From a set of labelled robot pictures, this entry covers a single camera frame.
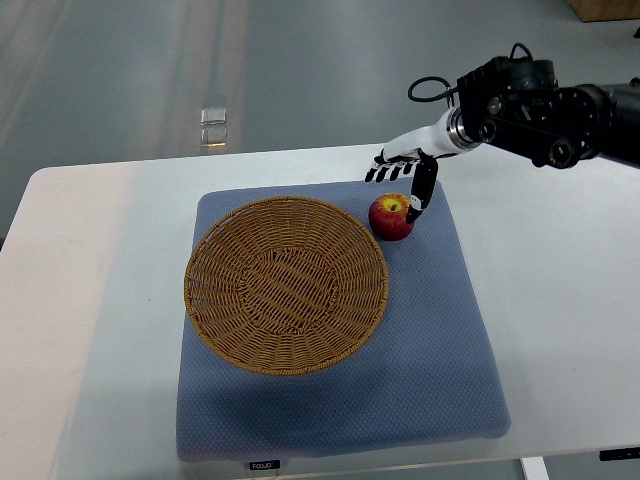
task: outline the black cable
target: black cable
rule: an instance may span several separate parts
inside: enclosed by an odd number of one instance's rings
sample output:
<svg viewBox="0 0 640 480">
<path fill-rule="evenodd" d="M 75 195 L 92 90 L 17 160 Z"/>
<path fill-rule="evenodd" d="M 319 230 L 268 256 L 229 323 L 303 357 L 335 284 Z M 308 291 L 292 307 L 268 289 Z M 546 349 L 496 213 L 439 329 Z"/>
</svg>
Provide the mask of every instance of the black cable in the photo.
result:
<svg viewBox="0 0 640 480">
<path fill-rule="evenodd" d="M 418 86 L 418 85 L 422 85 L 423 83 L 426 82 L 440 82 L 442 85 L 445 86 L 446 90 L 442 93 L 439 93 L 438 95 L 434 95 L 433 97 L 416 97 L 413 94 L 413 90 Z M 413 102 L 436 102 L 438 100 L 442 100 L 443 98 L 447 99 L 447 105 L 452 106 L 455 105 L 455 100 L 453 97 L 453 94 L 456 93 L 458 91 L 458 87 L 454 87 L 451 88 L 451 84 L 449 82 L 447 82 L 446 79 L 442 78 L 442 77 L 433 77 L 433 76 L 429 76 L 429 77 L 422 77 L 419 78 L 418 80 L 416 80 L 415 82 L 413 82 L 411 84 L 411 86 L 409 87 L 409 91 L 407 92 L 407 95 L 409 96 L 409 100 L 413 101 Z"/>
<path fill-rule="evenodd" d="M 516 49 L 520 47 L 524 53 L 527 55 L 527 60 L 531 61 L 533 60 L 533 55 L 531 55 L 531 51 L 523 44 L 523 43 L 516 43 L 513 45 L 513 48 L 511 49 L 511 55 L 509 55 L 509 60 L 513 60 L 513 56 L 516 53 Z"/>
</svg>

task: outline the red apple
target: red apple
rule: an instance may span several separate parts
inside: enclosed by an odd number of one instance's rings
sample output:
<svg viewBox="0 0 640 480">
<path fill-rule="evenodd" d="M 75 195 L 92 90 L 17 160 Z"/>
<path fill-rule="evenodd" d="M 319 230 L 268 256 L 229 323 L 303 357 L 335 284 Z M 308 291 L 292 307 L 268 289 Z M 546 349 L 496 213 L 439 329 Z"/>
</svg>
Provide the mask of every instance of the red apple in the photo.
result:
<svg viewBox="0 0 640 480">
<path fill-rule="evenodd" d="M 411 200 L 402 193 L 380 195 L 369 207 L 369 226 L 382 240 L 402 240 L 413 230 L 407 223 Z"/>
</svg>

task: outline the white table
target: white table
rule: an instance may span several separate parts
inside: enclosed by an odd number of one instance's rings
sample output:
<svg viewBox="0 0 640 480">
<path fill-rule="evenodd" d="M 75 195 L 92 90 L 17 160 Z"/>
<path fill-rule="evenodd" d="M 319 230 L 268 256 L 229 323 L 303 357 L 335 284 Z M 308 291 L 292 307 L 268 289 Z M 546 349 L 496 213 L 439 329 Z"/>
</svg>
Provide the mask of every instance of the white table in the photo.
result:
<svg viewBox="0 0 640 480">
<path fill-rule="evenodd" d="M 217 190 L 360 180 L 380 148 L 37 172 L 0 254 L 0 478 L 80 471 L 68 460 L 80 447 L 95 478 L 185 478 L 205 468 L 210 478 L 248 476 L 239 463 L 189 470 L 175 457 L 197 202 Z M 603 159 L 538 170 L 483 146 L 442 160 L 439 180 L 511 429 L 497 440 L 294 459 L 281 477 L 640 444 L 640 170 Z M 95 445 L 74 446 L 87 416 L 104 428 Z"/>
</svg>

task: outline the brown basket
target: brown basket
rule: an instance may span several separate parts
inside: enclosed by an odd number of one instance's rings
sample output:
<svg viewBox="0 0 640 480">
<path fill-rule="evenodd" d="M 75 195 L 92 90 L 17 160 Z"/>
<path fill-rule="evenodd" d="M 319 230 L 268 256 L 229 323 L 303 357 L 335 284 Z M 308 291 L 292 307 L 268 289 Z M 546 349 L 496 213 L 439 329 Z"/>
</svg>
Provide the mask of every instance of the brown basket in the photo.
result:
<svg viewBox="0 0 640 480">
<path fill-rule="evenodd" d="M 301 375 L 358 350 L 384 313 L 389 279 L 369 231 L 307 197 L 244 205 L 193 251 L 184 282 L 196 332 L 232 364 Z"/>
</svg>

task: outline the robotic arm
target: robotic arm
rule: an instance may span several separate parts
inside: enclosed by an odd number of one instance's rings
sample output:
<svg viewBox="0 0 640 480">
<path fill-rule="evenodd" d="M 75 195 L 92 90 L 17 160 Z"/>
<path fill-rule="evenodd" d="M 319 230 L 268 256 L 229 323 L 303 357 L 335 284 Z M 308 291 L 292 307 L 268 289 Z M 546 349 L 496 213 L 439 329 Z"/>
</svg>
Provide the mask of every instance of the robotic arm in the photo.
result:
<svg viewBox="0 0 640 480">
<path fill-rule="evenodd" d="M 521 48 L 525 56 L 515 58 Z M 413 96 L 424 81 L 438 80 L 447 90 L 432 98 Z M 559 88 L 549 60 L 533 60 L 522 44 L 509 57 L 494 57 L 450 85 L 425 77 L 409 88 L 409 98 L 447 101 L 458 94 L 434 125 L 406 133 L 387 143 L 365 181 L 391 180 L 415 169 L 411 208 L 413 223 L 427 207 L 438 171 L 437 160 L 465 153 L 480 143 L 529 158 L 533 165 L 564 169 L 603 155 L 640 167 L 640 79 L 628 85 L 578 85 Z"/>
</svg>

